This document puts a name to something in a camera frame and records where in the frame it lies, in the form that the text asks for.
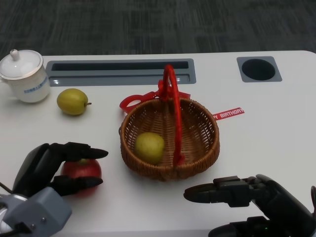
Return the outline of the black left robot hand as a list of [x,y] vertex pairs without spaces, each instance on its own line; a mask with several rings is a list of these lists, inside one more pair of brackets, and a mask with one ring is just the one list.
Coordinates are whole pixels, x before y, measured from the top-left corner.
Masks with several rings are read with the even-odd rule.
[[77,164],[82,159],[89,162],[104,158],[108,152],[88,144],[44,143],[31,150],[24,159],[15,178],[12,193],[31,197],[46,187],[53,188],[60,196],[75,195],[91,190],[103,183],[101,177],[70,174],[55,176],[63,162]]

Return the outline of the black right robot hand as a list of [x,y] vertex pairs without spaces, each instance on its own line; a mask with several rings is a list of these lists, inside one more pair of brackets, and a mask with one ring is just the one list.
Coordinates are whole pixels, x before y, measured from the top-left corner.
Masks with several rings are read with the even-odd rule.
[[273,179],[257,174],[214,179],[212,183],[185,189],[184,198],[196,203],[226,203],[248,207],[252,202],[263,216],[230,222],[212,229],[210,237],[314,237],[316,214]]

